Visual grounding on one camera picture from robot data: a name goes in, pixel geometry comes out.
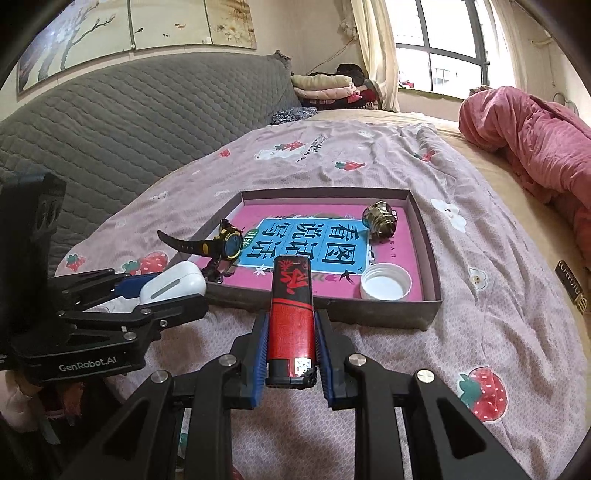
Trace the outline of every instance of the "window frame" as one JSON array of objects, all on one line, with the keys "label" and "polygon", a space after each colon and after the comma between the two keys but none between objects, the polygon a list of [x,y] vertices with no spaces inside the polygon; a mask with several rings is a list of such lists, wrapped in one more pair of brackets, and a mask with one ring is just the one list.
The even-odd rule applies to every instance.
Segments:
[{"label": "window frame", "polygon": [[452,59],[465,61],[478,65],[481,72],[482,85],[489,84],[488,66],[491,64],[486,59],[486,49],[484,46],[484,36],[482,34],[482,26],[476,10],[475,0],[462,0],[466,4],[468,10],[468,17],[470,18],[470,26],[472,27],[472,36],[474,37],[474,46],[476,49],[476,57],[470,57],[462,53],[454,51],[442,50],[434,48],[429,43],[429,33],[427,31],[427,21],[425,20],[425,12],[423,11],[423,2],[415,0],[417,4],[418,19],[421,22],[421,32],[423,34],[423,45],[411,45],[408,43],[396,43],[396,48],[407,48],[409,50],[420,50],[427,52],[429,65],[429,86],[433,91],[433,67],[431,66],[431,55],[440,55],[442,57],[450,57]]}]

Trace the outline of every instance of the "white curtain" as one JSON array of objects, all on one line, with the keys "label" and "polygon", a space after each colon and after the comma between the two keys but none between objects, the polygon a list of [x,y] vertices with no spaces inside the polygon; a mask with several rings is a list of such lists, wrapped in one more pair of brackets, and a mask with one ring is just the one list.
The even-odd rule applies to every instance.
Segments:
[{"label": "white curtain", "polygon": [[354,25],[369,79],[376,83],[382,109],[399,112],[396,43],[385,0],[342,0],[341,28],[351,37]]},{"label": "white curtain", "polygon": [[505,39],[509,55],[511,56],[511,66],[513,68],[513,75],[515,77],[515,86],[527,92],[527,71],[525,69],[525,61],[523,56],[523,43],[519,28],[515,22],[515,13],[511,0],[484,0],[486,9],[489,11],[491,23],[495,33],[499,32],[499,26],[496,20],[500,23],[501,31],[499,32]]}]

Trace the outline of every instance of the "bottle cap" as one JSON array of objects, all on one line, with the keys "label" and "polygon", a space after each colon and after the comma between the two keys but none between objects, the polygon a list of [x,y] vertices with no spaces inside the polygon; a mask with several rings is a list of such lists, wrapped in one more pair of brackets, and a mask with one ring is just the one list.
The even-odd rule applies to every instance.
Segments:
[{"label": "bottle cap", "polygon": [[412,286],[413,280],[405,269],[378,263],[363,272],[359,290],[365,300],[403,300]]}]

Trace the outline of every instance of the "gray quilted cushion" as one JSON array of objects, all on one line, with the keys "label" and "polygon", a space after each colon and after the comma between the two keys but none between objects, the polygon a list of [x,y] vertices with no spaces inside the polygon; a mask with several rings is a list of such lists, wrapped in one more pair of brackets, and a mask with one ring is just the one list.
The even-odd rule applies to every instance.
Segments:
[{"label": "gray quilted cushion", "polygon": [[0,180],[49,169],[68,182],[50,271],[168,173],[299,106],[279,55],[187,53],[77,77],[0,124]]}]

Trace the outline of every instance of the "clothes pile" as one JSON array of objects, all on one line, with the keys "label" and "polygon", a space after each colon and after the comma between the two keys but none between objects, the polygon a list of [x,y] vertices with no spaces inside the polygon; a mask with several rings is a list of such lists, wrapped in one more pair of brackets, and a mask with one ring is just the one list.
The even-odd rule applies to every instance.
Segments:
[{"label": "clothes pile", "polygon": [[339,65],[335,74],[292,75],[294,91],[304,107],[318,110],[377,108],[378,95],[363,70],[353,63]]},{"label": "clothes pile", "polygon": [[298,120],[306,120],[317,113],[316,107],[294,106],[289,110],[279,110],[273,114],[271,125],[281,125]]}]

